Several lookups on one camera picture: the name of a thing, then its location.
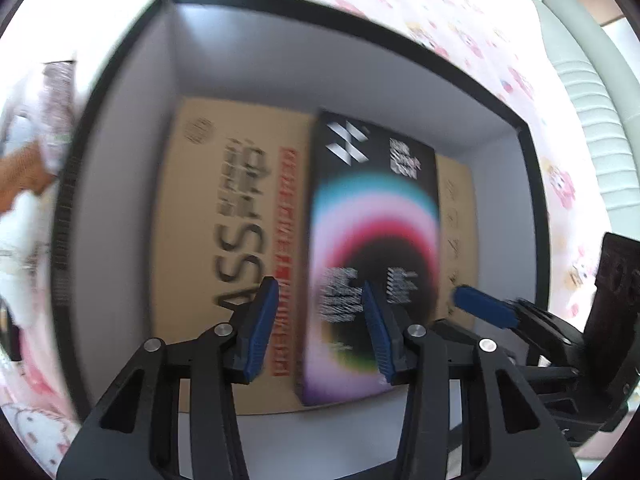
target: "round logo on cardboard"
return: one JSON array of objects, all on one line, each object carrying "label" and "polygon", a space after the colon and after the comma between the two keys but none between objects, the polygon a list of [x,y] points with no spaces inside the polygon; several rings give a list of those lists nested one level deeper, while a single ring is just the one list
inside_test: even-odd
[{"label": "round logo on cardboard", "polygon": [[192,119],[184,129],[184,136],[194,144],[204,144],[213,136],[213,124],[203,117]]}]

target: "white tablecloth with pink pattern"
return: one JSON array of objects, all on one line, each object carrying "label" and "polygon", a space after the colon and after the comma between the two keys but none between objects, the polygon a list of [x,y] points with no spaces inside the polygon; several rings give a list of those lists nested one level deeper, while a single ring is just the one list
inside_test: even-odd
[{"label": "white tablecloth with pink pattern", "polygon": [[[551,244],[549,310],[583,328],[595,290],[594,272],[602,236],[610,230],[610,224],[577,113],[546,58],[532,2],[312,1],[356,14],[412,38],[467,72],[527,122],[543,171],[548,208]],[[126,6],[121,1],[116,6],[113,0],[106,3],[103,0],[82,0],[77,4],[94,12],[95,23],[87,19],[84,24],[93,27],[91,30],[96,34],[100,34],[100,24],[104,23],[97,18],[100,15],[96,10],[98,6],[107,9],[102,11],[103,14],[110,12],[117,16],[120,13],[125,22],[130,22],[142,7],[137,5],[134,10],[124,10]],[[22,19],[19,13],[16,17],[17,20]],[[85,59],[91,57],[92,44],[86,40],[90,30],[85,30],[79,23],[69,25],[64,16],[55,18],[60,19],[60,34],[67,30],[70,38],[76,38],[80,59],[82,56]],[[29,25],[24,20],[20,23],[23,28]],[[20,34],[25,33],[18,30],[18,25],[14,28],[10,25],[6,38],[0,39],[0,73],[4,68],[6,73],[11,72],[11,60],[6,59],[3,53],[7,42],[15,43]],[[94,72],[85,82],[95,80],[98,70],[99,63],[95,63]],[[50,195],[43,200],[50,200]],[[36,269],[40,279],[34,280],[33,293],[36,322],[24,331],[28,363],[21,370],[0,366],[0,404],[18,436],[53,476],[78,424],[60,375],[52,334],[46,279],[48,254],[40,256]]]}]

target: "brown cardboard box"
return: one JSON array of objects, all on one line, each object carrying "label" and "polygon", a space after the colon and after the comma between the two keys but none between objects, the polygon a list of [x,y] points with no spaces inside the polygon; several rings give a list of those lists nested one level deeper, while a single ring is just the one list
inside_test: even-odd
[{"label": "brown cardboard box", "polygon": [[[187,98],[165,149],[150,259],[154,335],[167,343],[196,338],[229,320],[232,311],[224,306],[250,298],[261,276],[273,275],[280,283],[264,371],[251,385],[234,386],[236,411],[243,415],[303,409],[294,390],[293,328],[304,296],[304,209],[314,120],[277,108]],[[477,281],[475,203],[468,169],[439,155],[436,163],[442,223],[436,317],[447,317],[451,271],[457,270],[458,283]],[[457,224],[444,217],[453,210]],[[459,240],[457,260],[444,250],[449,240]],[[470,325],[457,309],[451,315]],[[188,412],[188,383],[183,383],[180,410]]]}]

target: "triangular cutout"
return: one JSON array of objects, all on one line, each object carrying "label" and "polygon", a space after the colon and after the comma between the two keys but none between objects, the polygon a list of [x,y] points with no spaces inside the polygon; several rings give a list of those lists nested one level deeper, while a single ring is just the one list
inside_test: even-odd
[{"label": "triangular cutout", "polygon": [[498,370],[495,377],[498,381],[504,427],[507,433],[535,430],[540,425],[540,421],[508,373]]},{"label": "triangular cutout", "polygon": [[118,392],[118,396],[113,399],[107,412],[102,416],[101,428],[121,433],[133,433],[144,376],[143,370],[133,372],[127,383]]}]

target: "ribbed cushion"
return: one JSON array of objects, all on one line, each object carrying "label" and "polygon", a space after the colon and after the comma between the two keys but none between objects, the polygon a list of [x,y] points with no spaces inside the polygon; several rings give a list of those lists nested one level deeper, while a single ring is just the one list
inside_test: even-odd
[{"label": "ribbed cushion", "polygon": [[533,2],[540,16],[546,54],[580,117],[612,228],[640,239],[638,167],[618,110],[575,38],[545,4]]}]

